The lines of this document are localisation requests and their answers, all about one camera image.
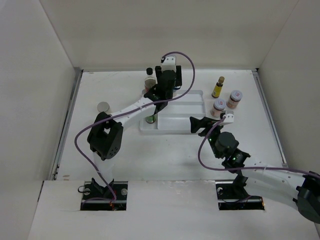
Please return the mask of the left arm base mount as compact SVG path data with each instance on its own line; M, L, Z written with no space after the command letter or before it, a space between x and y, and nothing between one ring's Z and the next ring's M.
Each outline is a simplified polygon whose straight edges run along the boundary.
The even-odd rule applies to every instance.
M77 191L82 194L81 211L126 211L128 197L127 181L112 181L110 187L116 200L107 186L99 185L94 178L81 185Z

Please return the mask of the dark soy sauce bottle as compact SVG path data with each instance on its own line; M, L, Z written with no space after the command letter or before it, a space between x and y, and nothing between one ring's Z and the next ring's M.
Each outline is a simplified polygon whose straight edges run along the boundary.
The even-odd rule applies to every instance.
M146 69L146 78L144 80L144 89L148 92L154 85L157 84L157 79L155 78L154 71L151 67Z

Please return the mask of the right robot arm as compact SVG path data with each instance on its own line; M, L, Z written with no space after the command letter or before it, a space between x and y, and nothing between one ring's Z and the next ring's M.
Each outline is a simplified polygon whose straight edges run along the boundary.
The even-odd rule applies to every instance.
M246 195L269 198L298 211L307 220L320 222L320 175L313 171L274 167L256 160L238 148L239 142L223 127L233 123L232 114L223 114L220 120L208 117L190 117L190 131L208 142L213 155L222 160L222 168L235 174L232 192L238 198Z

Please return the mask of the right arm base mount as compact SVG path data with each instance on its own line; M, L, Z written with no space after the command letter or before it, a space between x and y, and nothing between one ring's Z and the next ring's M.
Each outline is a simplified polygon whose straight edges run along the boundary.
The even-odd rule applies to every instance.
M237 176L234 180L215 182L218 208L220 211L265 210L261 196L249 195L245 190L247 177Z

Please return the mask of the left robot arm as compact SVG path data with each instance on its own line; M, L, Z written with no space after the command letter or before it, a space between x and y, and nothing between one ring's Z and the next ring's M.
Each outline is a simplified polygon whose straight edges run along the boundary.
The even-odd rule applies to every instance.
M164 66L156 66L155 73L157 84L137 102L114 114L120 115L138 109L136 112L107 120L92 127L89 132L87 142L93 152L94 164L107 182L100 182L95 187L95 193L100 199L105 200L112 195L112 186L110 185L114 180L112 168L115 164L115 156L121 148L123 132L149 115L153 116L163 110L168 102L156 102L171 100L174 88L182 85L182 68L180 65L177 65L175 70L165 69Z

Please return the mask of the white granule jar blue label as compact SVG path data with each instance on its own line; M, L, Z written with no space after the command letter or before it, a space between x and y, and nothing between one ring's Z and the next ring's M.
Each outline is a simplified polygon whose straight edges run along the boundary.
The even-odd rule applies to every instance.
M177 91L181 89L181 86L176 86L173 88L172 98L174 99L177 96Z

